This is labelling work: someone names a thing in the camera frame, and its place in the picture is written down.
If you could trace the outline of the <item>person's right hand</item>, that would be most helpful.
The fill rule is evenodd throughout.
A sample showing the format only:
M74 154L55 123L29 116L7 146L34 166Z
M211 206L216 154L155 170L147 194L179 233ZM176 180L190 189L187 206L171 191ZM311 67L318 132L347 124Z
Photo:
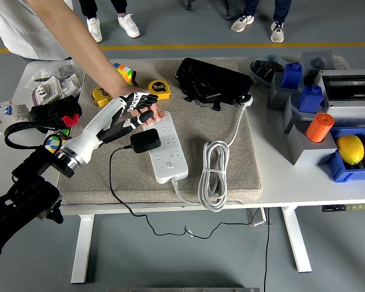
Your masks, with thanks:
M130 110L130 113L132 116L138 116L140 113L151 110L153 115L144 122L146 125L153 125L155 122L159 122L160 120L165 120L167 118L166 113L163 112L163 110L157 104L158 97L150 94L144 89L131 86L125 81L111 88L104 87L104 89L112 98L128 96L133 92L138 93L140 101L136 106L133 107L132 110Z

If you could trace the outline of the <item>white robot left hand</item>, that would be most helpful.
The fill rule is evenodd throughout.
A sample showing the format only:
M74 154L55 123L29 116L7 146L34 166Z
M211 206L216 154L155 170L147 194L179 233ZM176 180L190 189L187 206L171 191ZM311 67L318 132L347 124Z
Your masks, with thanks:
M118 113L119 119L122 114L143 108L156 103L158 96L146 92L132 92L125 96L113 98L100 112L94 116L87 126L85 126L81 135L67 140L64 146L80 155L83 160L86 156L91 156L100 144L101 140L97 137L101 130L108 129L112 122L113 116Z

